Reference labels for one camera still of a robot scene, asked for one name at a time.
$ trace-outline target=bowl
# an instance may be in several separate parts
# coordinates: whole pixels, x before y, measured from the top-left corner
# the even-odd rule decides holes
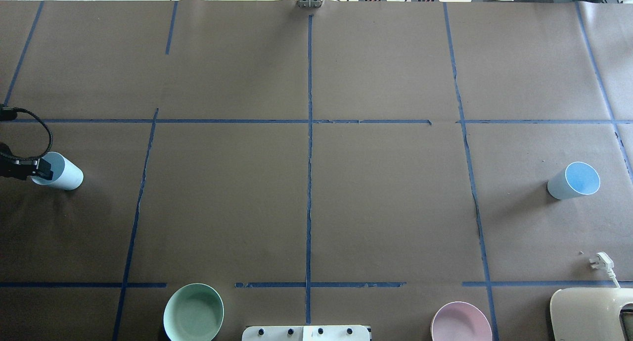
[[[178,289],[163,314],[165,333],[171,341],[211,341],[222,326],[224,304],[220,294],[206,284]]]
[[[492,341],[493,331],[481,310],[467,302],[441,307],[431,322],[433,341]]]

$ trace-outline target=light blue cup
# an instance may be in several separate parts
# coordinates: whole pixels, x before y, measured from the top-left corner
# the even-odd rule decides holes
[[[211,341],[224,320],[220,294],[206,284],[178,289],[167,302],[163,325],[171,341]]]
[[[556,199],[591,195],[600,188],[600,177],[591,165],[574,161],[547,182],[547,191]]]

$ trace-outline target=white power cord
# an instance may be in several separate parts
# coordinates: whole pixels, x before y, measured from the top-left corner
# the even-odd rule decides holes
[[[613,272],[613,260],[609,257],[608,254],[604,252],[598,252],[595,254],[595,258],[590,258],[589,262],[591,263],[591,267],[593,269],[604,269],[608,274],[611,281],[615,284],[616,288],[620,287],[620,283],[618,283],[617,278],[615,278],[615,273]]]

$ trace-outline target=vertical blue tape line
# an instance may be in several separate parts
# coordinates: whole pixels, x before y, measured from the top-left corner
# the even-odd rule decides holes
[[[132,264],[132,254],[134,252],[134,240],[136,239],[136,228],[138,227],[138,217],[140,215],[140,201],[143,199],[143,191],[145,190],[145,179],[147,178],[147,162],[149,161],[149,152],[152,150],[152,142],[154,141],[154,131],[156,131],[156,118],[158,118],[158,109],[154,112],[154,119],[152,120],[152,128],[149,131],[149,143],[147,143],[147,154],[145,154],[145,164],[143,165],[143,175],[140,179],[140,188],[138,190],[138,201],[136,201],[136,211],[134,212],[134,223],[132,226],[132,235],[130,237],[130,246],[127,250],[127,260],[125,260],[125,271],[123,275],[123,282],[121,284],[121,294],[119,296],[119,304],[117,309],[117,319],[115,321],[115,330],[112,335],[112,340],[116,341],[118,338],[118,330],[121,325],[121,316],[123,314],[123,305],[125,301],[125,289],[127,286],[127,279],[130,275],[130,265]]]
[[[466,163],[468,164],[468,178],[470,179],[470,190],[475,200],[475,213],[477,215],[477,228],[479,229],[479,247],[481,249],[481,258],[484,264],[484,276],[486,277],[486,291],[488,292],[488,305],[490,307],[490,317],[493,326],[493,336],[495,341],[499,341],[499,331],[497,329],[497,315],[495,314],[495,301],[493,300],[493,287],[490,283],[490,271],[488,269],[488,256],[486,256],[486,242],[484,242],[484,229],[481,224],[481,214],[479,213],[479,201],[477,200],[477,186],[475,185],[475,174],[473,173],[472,159],[470,158],[470,147],[468,146],[468,133],[466,132],[466,118],[461,103],[461,93],[457,86],[457,64],[455,63],[455,52],[452,47],[451,24],[448,17],[448,7],[446,2],[444,6],[444,17],[446,21],[446,36],[448,37],[448,48],[451,53],[452,77],[455,85],[455,95],[457,95],[457,103],[459,104],[459,122],[461,124],[461,134],[464,140],[464,149],[466,151]]]
[[[578,2],[576,2],[575,5],[576,5],[576,14],[578,15],[578,22],[581,24],[581,32],[583,33],[583,40],[585,42],[585,46],[587,47],[589,58],[591,59],[591,65],[593,66],[593,69],[594,69],[595,78],[597,79],[597,84],[600,87],[600,92],[602,93],[604,104],[606,104],[606,110],[609,112],[609,118],[611,118],[611,123],[613,124],[613,130],[615,130],[615,135],[617,136],[618,144],[620,145],[622,158],[624,158],[624,164],[626,165],[627,172],[629,173],[629,179],[631,180],[631,183],[633,183],[633,170],[631,170],[631,163],[629,161],[629,156],[627,154],[626,149],[624,148],[624,143],[622,142],[622,135],[620,134],[620,129],[618,128],[618,124],[616,123],[615,116],[613,115],[611,102],[609,101],[608,95],[606,95],[606,90],[604,89],[604,83],[602,81],[602,75],[600,75],[600,72],[597,68],[597,64],[595,63],[593,50],[591,50],[591,45],[589,44],[589,39],[587,37],[587,31],[585,30],[585,23],[583,21],[583,14],[581,14],[581,7]]]
[[[306,217],[306,325],[312,322],[312,14],[308,16],[308,208]]]
[[[169,49],[172,47],[172,34],[174,34],[174,23],[176,22],[176,10],[178,9],[178,1],[174,1],[174,9],[172,10],[172,23],[169,26],[169,35],[167,37],[167,46],[165,47],[165,55],[169,55]]]
[[[38,13],[36,13],[36,17],[33,19],[33,24],[31,25],[29,36],[27,37],[27,41],[24,43],[22,54],[20,54],[20,60],[18,60],[18,66],[15,67],[15,72],[13,73],[13,79],[11,79],[11,84],[9,84],[9,89],[6,91],[6,96],[4,97],[5,107],[9,105],[9,100],[11,99],[11,93],[13,92],[13,86],[15,85],[15,81],[18,79],[18,73],[20,73],[20,68],[22,68],[22,62],[24,61],[24,56],[27,54],[27,49],[29,48],[29,44],[31,43],[31,38],[33,38],[33,33],[36,31],[36,26],[38,25],[39,16],[42,13],[43,7],[44,7],[44,1],[41,0],[40,5],[38,7]]]

